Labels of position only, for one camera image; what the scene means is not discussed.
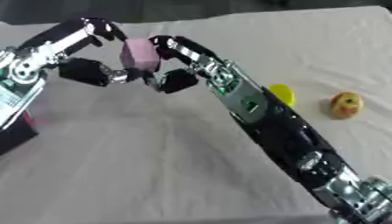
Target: foam block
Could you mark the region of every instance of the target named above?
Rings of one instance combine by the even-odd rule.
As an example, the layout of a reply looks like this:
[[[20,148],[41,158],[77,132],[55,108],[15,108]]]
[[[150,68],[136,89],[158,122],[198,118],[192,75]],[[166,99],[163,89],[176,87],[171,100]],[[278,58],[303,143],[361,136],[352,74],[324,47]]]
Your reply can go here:
[[[124,68],[134,67],[149,72],[155,72],[159,65],[159,55],[147,38],[125,40],[120,60]]]

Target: yellow ball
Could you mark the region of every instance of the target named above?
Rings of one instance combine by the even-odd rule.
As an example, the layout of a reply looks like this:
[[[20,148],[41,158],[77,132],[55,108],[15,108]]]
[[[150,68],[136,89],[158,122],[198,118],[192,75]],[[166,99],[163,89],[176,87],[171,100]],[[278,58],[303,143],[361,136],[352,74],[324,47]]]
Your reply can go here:
[[[294,92],[284,84],[274,84],[269,86],[271,91],[279,100],[293,108],[296,103]]]

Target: robot forearm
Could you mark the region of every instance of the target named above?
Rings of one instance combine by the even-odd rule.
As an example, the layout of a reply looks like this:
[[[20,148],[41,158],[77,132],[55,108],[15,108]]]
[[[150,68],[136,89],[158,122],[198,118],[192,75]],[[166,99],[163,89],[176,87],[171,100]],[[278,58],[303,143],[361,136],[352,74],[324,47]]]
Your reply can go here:
[[[157,51],[201,74],[214,95],[265,153],[338,223],[380,223],[392,212],[392,186],[360,179],[336,150],[300,115],[259,87],[235,63],[183,37],[151,39]]]

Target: green led light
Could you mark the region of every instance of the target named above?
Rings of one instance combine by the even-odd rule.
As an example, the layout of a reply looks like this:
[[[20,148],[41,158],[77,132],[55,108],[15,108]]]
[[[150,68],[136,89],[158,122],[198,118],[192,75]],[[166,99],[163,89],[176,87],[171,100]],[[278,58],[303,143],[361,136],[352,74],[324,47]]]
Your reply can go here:
[[[220,88],[219,91],[222,95],[224,95],[227,92],[225,88]]]

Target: white tablecloth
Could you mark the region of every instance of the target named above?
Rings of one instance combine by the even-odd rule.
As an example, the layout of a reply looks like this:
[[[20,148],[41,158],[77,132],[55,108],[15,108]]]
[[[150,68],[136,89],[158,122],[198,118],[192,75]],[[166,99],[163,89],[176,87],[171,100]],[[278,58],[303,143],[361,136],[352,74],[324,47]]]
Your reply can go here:
[[[1,24],[1,47],[51,26]],[[385,9],[120,26],[131,38],[187,36],[261,85],[287,84],[297,112],[362,177],[392,180],[392,17]],[[120,48],[90,46],[76,56],[119,68]],[[340,91],[363,96],[360,116],[325,114],[322,105]],[[202,84],[165,95],[140,80],[99,88],[54,75],[31,111],[40,135],[0,159],[0,223],[330,222]]]

